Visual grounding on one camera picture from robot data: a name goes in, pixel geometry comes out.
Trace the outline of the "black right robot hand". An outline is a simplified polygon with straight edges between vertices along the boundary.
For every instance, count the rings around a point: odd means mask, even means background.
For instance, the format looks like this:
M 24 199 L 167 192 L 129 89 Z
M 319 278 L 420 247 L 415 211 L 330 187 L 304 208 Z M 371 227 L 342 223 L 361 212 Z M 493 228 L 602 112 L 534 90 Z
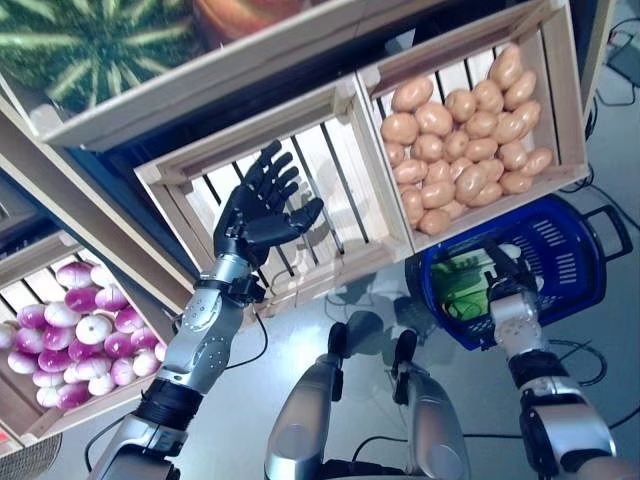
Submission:
M 484 239 L 481 245 L 494 262 L 494 274 L 484 273 L 488 284 L 488 301 L 493 302 L 516 294 L 531 297 L 532 301 L 535 301 L 538 295 L 536 277 L 526 261 L 522 258 L 513 260 L 491 239 Z

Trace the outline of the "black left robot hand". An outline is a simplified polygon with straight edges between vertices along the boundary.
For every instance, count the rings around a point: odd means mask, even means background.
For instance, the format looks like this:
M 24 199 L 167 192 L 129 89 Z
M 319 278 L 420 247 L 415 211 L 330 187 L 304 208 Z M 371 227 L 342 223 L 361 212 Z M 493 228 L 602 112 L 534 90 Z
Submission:
M 306 233 L 322 212 L 320 198 L 285 211 L 286 202 L 299 189 L 295 181 L 299 170 L 291 164 L 292 154 L 281 149 L 279 140 L 267 145 L 232 190 L 213 233 L 217 257 L 236 255 L 257 269 L 271 248 Z

